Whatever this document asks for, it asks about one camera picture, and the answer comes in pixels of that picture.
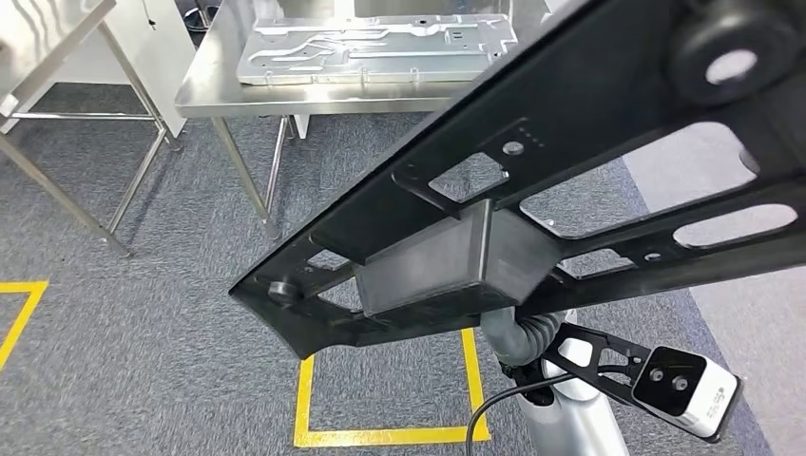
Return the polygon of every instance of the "aluminum plate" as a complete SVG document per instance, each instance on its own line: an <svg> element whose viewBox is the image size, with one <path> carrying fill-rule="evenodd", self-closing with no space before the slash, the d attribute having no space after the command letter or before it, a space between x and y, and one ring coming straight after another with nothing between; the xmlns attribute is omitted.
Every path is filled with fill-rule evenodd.
<svg viewBox="0 0 806 456"><path fill-rule="evenodd" d="M470 81L516 44L504 14L262 19L237 73L253 86Z"/></svg>

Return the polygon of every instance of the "screw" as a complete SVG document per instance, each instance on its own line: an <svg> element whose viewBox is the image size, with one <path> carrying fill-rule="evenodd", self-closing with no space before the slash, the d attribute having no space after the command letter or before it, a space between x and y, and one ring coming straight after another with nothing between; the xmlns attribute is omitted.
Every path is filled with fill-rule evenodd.
<svg viewBox="0 0 806 456"><path fill-rule="evenodd" d="M678 375L672 380L672 386L675 387L677 391L683 391L688 388L688 380L685 379L682 375Z"/></svg>
<svg viewBox="0 0 806 456"><path fill-rule="evenodd" d="M663 371L661 370L661 368L655 368L649 372L649 378L653 382L660 382L661 380L663 380Z"/></svg>
<svg viewBox="0 0 806 456"><path fill-rule="evenodd" d="M507 155L521 155L524 153L524 145L517 141L510 141L504 144L502 150L504 150L504 153Z"/></svg>

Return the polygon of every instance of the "mounting hole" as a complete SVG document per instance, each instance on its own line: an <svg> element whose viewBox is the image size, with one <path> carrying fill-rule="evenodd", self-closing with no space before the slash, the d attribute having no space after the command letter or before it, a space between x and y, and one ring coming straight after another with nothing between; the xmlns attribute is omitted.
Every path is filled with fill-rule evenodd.
<svg viewBox="0 0 806 456"><path fill-rule="evenodd" d="M758 56L752 50L737 49L722 54L708 69L705 70L705 80L714 86L722 85L747 76L758 62Z"/></svg>
<svg viewBox="0 0 806 456"><path fill-rule="evenodd" d="M501 150L503 150L505 154L514 157L524 153L524 145L517 141L510 141L504 144Z"/></svg>

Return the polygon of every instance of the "oval cutout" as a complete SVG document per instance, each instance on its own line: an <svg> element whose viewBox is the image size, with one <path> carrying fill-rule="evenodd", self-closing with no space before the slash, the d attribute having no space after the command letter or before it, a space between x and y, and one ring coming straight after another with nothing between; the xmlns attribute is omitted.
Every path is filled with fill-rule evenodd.
<svg viewBox="0 0 806 456"><path fill-rule="evenodd" d="M761 204L682 226L675 231L674 238L686 247L710 247L775 230L796 219L797 212L789 206Z"/></svg>

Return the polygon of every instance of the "bolt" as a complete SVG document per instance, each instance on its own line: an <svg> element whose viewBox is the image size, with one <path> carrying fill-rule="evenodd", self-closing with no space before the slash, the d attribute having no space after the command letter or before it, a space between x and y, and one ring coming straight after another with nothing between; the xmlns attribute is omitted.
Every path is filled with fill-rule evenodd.
<svg viewBox="0 0 806 456"><path fill-rule="evenodd" d="M294 304L299 300L299 290L288 282L271 282L269 297L280 304Z"/></svg>
<svg viewBox="0 0 806 456"><path fill-rule="evenodd" d="M661 380L663 380L663 371L661 370L661 368L655 368L649 372L649 378L653 382L660 382Z"/></svg>
<svg viewBox="0 0 806 456"><path fill-rule="evenodd" d="M675 390L677 391L683 391L688 388L688 380L686 380L682 375L678 375L674 378L674 380L672 380L672 386L675 387Z"/></svg>
<svg viewBox="0 0 806 456"><path fill-rule="evenodd" d="M504 153L507 155L521 155L524 153L524 145L517 141L510 141L504 144L502 150L504 150Z"/></svg>

